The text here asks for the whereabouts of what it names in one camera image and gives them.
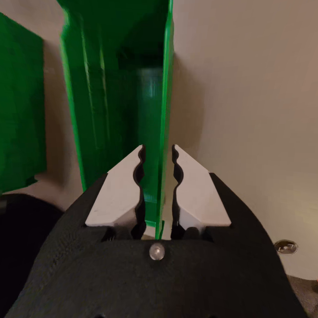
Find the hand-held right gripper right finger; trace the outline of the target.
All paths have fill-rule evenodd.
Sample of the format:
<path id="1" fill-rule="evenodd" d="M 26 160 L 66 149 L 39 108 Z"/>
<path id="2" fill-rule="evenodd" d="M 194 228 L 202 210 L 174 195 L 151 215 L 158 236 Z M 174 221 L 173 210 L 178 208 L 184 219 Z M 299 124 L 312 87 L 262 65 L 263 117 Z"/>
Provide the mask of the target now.
<path id="1" fill-rule="evenodd" d="M 207 227 L 229 227 L 226 212 L 210 172 L 177 144 L 172 146 L 173 190 L 171 240 L 182 239 L 194 228 L 199 235 Z"/>

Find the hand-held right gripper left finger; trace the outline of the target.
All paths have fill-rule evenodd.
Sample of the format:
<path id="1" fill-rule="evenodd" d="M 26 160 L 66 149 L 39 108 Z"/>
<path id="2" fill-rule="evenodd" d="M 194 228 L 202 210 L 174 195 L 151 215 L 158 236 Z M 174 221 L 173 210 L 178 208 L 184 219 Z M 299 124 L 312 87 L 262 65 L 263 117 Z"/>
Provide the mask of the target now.
<path id="1" fill-rule="evenodd" d="M 124 228 L 133 239 L 146 229 L 144 177 L 146 147 L 139 145 L 111 168 L 85 220 L 88 227 Z"/>

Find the green plastic bin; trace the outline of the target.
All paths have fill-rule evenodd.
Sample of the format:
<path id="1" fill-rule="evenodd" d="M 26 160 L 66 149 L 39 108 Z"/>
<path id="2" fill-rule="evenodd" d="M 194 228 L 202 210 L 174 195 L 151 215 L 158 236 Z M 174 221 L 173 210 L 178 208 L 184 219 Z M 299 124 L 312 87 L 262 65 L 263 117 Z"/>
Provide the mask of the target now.
<path id="1" fill-rule="evenodd" d="M 161 239 L 174 62 L 172 0 L 59 0 L 83 191 L 145 145 L 146 224 Z"/>
<path id="2" fill-rule="evenodd" d="M 43 40 L 0 13 L 0 189 L 46 170 Z"/>

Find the round metal table grommet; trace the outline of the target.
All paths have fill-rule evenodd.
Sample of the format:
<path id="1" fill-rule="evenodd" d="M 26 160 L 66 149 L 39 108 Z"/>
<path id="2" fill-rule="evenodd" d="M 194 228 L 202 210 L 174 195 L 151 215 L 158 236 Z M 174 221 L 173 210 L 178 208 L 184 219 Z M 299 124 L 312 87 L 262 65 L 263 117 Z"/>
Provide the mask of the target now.
<path id="1" fill-rule="evenodd" d="M 291 240 L 279 240 L 274 243 L 274 248 L 279 254 L 292 255 L 297 252 L 298 245 Z"/>

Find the black rounded object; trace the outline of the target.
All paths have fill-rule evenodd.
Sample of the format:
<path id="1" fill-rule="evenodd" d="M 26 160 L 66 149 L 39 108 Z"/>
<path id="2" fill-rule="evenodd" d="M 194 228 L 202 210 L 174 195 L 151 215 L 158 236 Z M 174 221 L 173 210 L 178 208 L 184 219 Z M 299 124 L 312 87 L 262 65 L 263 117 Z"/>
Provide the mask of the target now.
<path id="1" fill-rule="evenodd" d="M 2 318 L 18 298 L 42 244 L 64 212 L 27 194 L 2 195 L 0 204 Z"/>

